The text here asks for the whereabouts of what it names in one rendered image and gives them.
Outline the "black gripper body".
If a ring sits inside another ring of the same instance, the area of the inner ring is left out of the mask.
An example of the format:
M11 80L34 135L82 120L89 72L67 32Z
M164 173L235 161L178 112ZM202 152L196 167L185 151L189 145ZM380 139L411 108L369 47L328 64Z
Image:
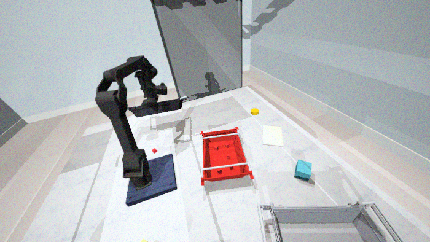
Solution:
M142 102L142 107L143 108L147 108L147 107L153 107L156 105L156 99L154 96L154 83L152 82L151 84L148 85L141 85L141 90L143 90L144 92L144 97L147 99L144 99Z

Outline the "yellow short cylinder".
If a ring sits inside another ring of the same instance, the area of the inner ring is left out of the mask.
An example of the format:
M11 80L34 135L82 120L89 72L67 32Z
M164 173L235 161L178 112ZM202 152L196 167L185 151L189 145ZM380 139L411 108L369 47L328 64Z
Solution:
M256 109L256 108L251 109L251 114L252 114L252 115L257 115L258 113L259 113L259 110L258 110L258 109Z

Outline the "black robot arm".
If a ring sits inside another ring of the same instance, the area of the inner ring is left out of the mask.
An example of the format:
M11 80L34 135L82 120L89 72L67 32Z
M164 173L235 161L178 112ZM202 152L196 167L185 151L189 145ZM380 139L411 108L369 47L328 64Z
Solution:
M141 70L141 71L139 71ZM123 79L134 73L140 85L152 83L158 74L144 55L129 57L127 62L103 72L103 79L96 88L95 102L101 112L108 116L124 151L123 178L130 178L136 191L152 184L149 163L144 149L138 149L127 117L127 89ZM112 82L117 82L119 89L108 91Z

